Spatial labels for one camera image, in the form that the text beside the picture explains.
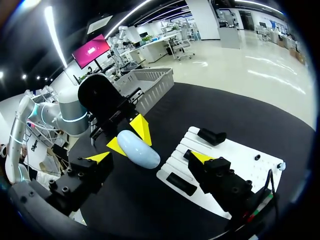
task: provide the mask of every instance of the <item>cable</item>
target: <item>cable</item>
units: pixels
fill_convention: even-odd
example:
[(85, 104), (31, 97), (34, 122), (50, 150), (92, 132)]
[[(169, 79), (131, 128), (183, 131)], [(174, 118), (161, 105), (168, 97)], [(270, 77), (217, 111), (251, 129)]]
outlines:
[(276, 196), (276, 190), (275, 190), (275, 183), (274, 183), (274, 174), (271, 171), (271, 186), (272, 186), (272, 195), (273, 195), (273, 203), (274, 203), (274, 208), (275, 208), (275, 220), (278, 222), (279, 221), (279, 206), (278, 206), (278, 199)]
[[(24, 134), (25, 134), (25, 136), (27, 136), (27, 128), (26, 127), (24, 128)], [(26, 157), (27, 157), (27, 162), (28, 162), (28, 175), (30, 175), (30, 172), (29, 172), (28, 141), (27, 140), (25, 141), (25, 146), (26, 146)]]
[(276, 218), (276, 221), (279, 220), (279, 206), (278, 206), (278, 201), (276, 199), (277, 197), (276, 197), (276, 190), (275, 190), (275, 183), (274, 183), (274, 175), (273, 175), (273, 172), (271, 169), (268, 171), (268, 175), (266, 177), (266, 181), (263, 186), (263, 191), (260, 194), (260, 197), (258, 198), (258, 200), (256, 201), (256, 205), (252, 209), (252, 212), (247, 215), (247, 217), (250, 217), (253, 214), (253, 212), (259, 207), (259, 205), (263, 202), (265, 192), (268, 188), (270, 180), (271, 180), (271, 186), (272, 186), (273, 203), (274, 203), (274, 208), (275, 208), (275, 218)]
[(27, 122), (27, 123), (30, 123), (30, 124), (33, 124), (33, 125), (35, 125), (36, 127), (40, 128), (40, 129), (43, 129), (43, 130), (48, 130), (48, 131), (55, 131), (55, 130), (56, 130), (56, 129), (47, 128), (47, 127), (45, 127), (45, 126), (41, 126), (41, 125), (36, 124), (36, 123), (34, 123), (34, 122), (30, 121), (30, 120), (27, 120), (26, 122)]

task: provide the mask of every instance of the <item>white oval object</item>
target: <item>white oval object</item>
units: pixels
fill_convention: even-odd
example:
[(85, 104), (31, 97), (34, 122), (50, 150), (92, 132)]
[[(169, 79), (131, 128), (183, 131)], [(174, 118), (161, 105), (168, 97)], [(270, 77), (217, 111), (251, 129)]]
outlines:
[(127, 157), (135, 164), (146, 169), (154, 169), (159, 165), (159, 154), (133, 132), (121, 131), (117, 136), (117, 142)]

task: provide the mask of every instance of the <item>gray plastic basket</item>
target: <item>gray plastic basket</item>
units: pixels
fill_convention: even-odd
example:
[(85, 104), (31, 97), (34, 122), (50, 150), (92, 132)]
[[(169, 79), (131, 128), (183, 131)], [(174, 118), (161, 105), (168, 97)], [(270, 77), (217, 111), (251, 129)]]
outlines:
[(132, 70), (116, 81), (114, 87), (125, 97), (140, 87), (144, 95), (139, 98), (136, 110), (145, 115), (174, 86), (173, 74), (172, 68)]

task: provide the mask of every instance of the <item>black bolt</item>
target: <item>black bolt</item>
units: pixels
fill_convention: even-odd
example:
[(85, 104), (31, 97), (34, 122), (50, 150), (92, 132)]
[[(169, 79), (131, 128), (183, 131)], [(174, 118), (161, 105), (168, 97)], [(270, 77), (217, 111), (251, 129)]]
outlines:
[(68, 194), (68, 193), (70, 193), (70, 189), (69, 189), (67, 186), (64, 186), (64, 187), (62, 188), (62, 192), (63, 192), (64, 194)]
[(82, 179), (84, 177), (84, 173), (83, 172), (79, 172), (78, 173), (78, 177), (79, 177), (79, 179)]
[(239, 192), (239, 188), (233, 187), (233, 188), (231, 189), (231, 191), (232, 191), (233, 194), (237, 194), (237, 193)]
[(53, 180), (53, 179), (50, 179), (49, 180), (49, 186), (51, 187), (51, 188), (56, 188), (57, 187), (57, 183), (56, 183), (56, 181), (55, 180)]
[(20, 198), (20, 201), (21, 201), (23, 204), (25, 204), (25, 203), (27, 202), (27, 198), (26, 198), (25, 196), (22, 196), (22, 197)]
[(66, 170), (66, 172), (68, 173), (68, 175), (72, 175), (72, 173), (73, 173), (73, 171), (72, 171), (71, 168), (68, 168), (68, 169)]

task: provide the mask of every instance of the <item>white desk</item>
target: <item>white desk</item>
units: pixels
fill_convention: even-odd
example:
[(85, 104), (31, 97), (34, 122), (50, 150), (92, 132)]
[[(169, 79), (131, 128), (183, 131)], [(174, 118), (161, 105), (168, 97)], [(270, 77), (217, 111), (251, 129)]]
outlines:
[(160, 38), (159, 40), (149, 42), (137, 49), (131, 50), (131, 51), (126, 51), (122, 53), (121, 55), (130, 55), (131, 58), (135, 58), (133, 55), (136, 51), (140, 51), (140, 53), (143, 55), (145, 60), (148, 63), (154, 63), (160, 58), (162, 58), (164, 55), (167, 54), (167, 50), (164, 48), (163, 42), (167, 42), (169, 45), (169, 48), (171, 49), (173, 59), (176, 59), (175, 53), (170, 45), (169, 40), (171, 38), (174, 38), (178, 35), (179, 33), (169, 35), (169, 36), (164, 36)]

